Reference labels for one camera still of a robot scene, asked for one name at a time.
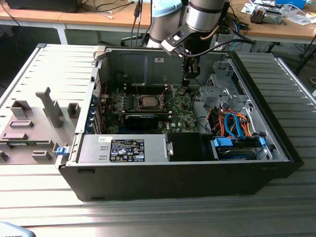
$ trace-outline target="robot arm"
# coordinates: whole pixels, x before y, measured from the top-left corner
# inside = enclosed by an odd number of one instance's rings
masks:
[[[171,33],[162,43],[170,55],[199,53],[209,48],[221,16],[224,0],[191,0],[187,8],[186,24]]]

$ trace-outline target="green circuit board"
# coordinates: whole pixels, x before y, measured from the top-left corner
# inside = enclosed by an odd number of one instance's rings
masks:
[[[164,93],[164,102],[169,101],[165,105],[165,117],[168,119],[162,119],[158,122],[157,129],[151,129],[146,131],[128,131],[124,126],[124,118],[126,113],[124,108],[121,106],[122,98],[124,97],[124,92],[120,89],[116,89],[110,92],[110,109],[105,112],[105,123],[106,123],[106,133],[107,134],[162,134],[166,132],[197,132],[196,123],[194,122],[194,117],[190,111],[191,99],[190,93],[184,91],[181,87],[173,86]]]

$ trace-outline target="blue latch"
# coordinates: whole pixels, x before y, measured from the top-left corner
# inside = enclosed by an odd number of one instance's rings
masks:
[[[56,150],[58,156],[67,156],[70,153],[70,147],[59,147]]]
[[[232,147],[233,142],[230,138],[227,137],[217,137],[214,140],[215,147]]]
[[[265,146],[266,145],[266,140],[263,137],[259,138],[259,142],[261,143],[261,146]]]

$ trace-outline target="black cable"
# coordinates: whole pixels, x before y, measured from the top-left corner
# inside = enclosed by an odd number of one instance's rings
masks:
[[[305,53],[303,54],[303,56],[302,56],[302,58],[301,58],[301,60],[300,60],[299,64],[300,64],[300,63],[301,63],[301,61],[304,59],[306,52],[307,52],[307,51],[310,49],[310,47],[312,46],[312,44],[313,44],[313,42],[314,42],[315,38],[316,38],[316,34],[315,34],[315,36],[314,36],[314,38],[313,38],[312,42],[310,43],[310,45],[308,45],[308,47],[307,47],[307,49],[306,49]]]
[[[232,10],[232,15],[234,16],[234,18],[235,18],[235,22],[236,22],[236,24],[238,23],[238,22],[240,22],[239,21],[239,19],[238,19],[238,17],[236,16],[236,14],[235,14],[235,11],[234,11],[234,9],[232,8],[232,6],[229,4],[229,7],[231,8],[231,10]]]
[[[305,53],[304,51],[302,51],[295,43],[294,43],[294,46],[302,53]]]
[[[136,23],[137,18],[140,15],[140,12],[141,12],[141,9],[142,9],[141,1],[142,0],[138,0],[137,4],[135,6],[135,10],[134,10],[134,22],[133,22],[133,27],[132,27],[132,30],[131,30],[131,33],[130,33],[130,46],[131,47],[133,46],[133,31],[134,31],[134,28],[135,28],[135,23]]]
[[[153,0],[150,0],[150,25],[143,35],[142,41],[139,45],[140,47],[143,47],[143,45],[145,44],[145,37],[148,31],[150,30],[150,28],[152,27],[152,23],[153,23]]]
[[[138,41],[138,34],[139,34],[140,21],[141,21],[141,19],[142,19],[142,10],[143,10],[143,0],[140,0],[140,18],[139,18],[138,27],[137,27],[136,47],[137,47],[137,41]]]
[[[3,3],[2,3],[2,0],[0,0],[0,4],[1,4],[2,8],[4,9],[4,11],[11,17],[11,19],[12,19],[18,26],[21,26],[21,25],[13,18],[13,16],[11,16],[11,14],[4,8]],[[30,34],[28,34],[28,36],[30,37],[31,40],[33,40],[35,43],[37,43],[36,40],[33,39],[33,37],[32,37]]]
[[[136,23],[136,17],[134,17],[134,22],[133,22],[133,27],[132,27],[132,31],[130,33],[130,46],[133,47],[133,31],[134,31],[134,28],[135,28],[135,23]]]
[[[91,10],[85,8],[84,5],[82,5],[82,8],[83,8],[84,10],[86,10],[86,11],[89,11],[89,12],[104,12],[104,11],[111,11],[111,10],[114,10],[114,9],[117,9],[117,8],[120,8],[120,7],[126,7],[126,6],[129,6],[129,5],[133,4],[133,3],[134,3],[134,2],[131,1],[131,2],[128,3],[128,4],[120,5],[120,6],[117,6],[117,7],[111,8],[111,9],[102,10],[102,11],[91,11]]]
[[[5,86],[3,86],[3,85],[1,85],[1,84],[0,84],[0,86],[1,86],[2,88],[4,88],[4,89],[6,89],[6,90],[7,90],[7,87],[5,87]]]
[[[112,5],[112,4],[115,4],[118,0],[115,0],[114,2],[111,2],[111,3],[103,3],[103,4],[100,4],[100,5],[97,5],[97,6],[94,6],[95,7],[95,10],[98,10],[99,7],[101,6],[106,6],[106,5]]]
[[[1,3],[1,6],[2,6],[2,8],[4,9],[4,11],[11,17],[11,19],[12,19],[18,26],[21,26],[21,25],[13,18],[13,16],[11,16],[10,13],[4,8],[2,0],[0,0],[0,3]]]
[[[255,41],[252,41],[252,40],[244,40],[244,39],[231,39],[229,41],[226,41],[226,42],[223,42],[223,43],[219,43],[217,44],[216,46],[212,47],[212,48],[209,48],[207,49],[206,51],[202,52],[202,53],[197,53],[197,54],[188,54],[187,57],[188,58],[193,58],[193,57],[199,57],[199,56],[202,56],[202,55],[205,55],[207,53],[209,53],[210,51],[222,46],[222,45],[225,45],[227,43],[232,43],[232,42],[243,42],[243,43],[249,43],[249,44],[254,44]]]

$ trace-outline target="metal bracket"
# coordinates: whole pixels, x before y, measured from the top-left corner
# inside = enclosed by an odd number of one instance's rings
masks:
[[[172,142],[166,142],[168,156],[173,156]]]

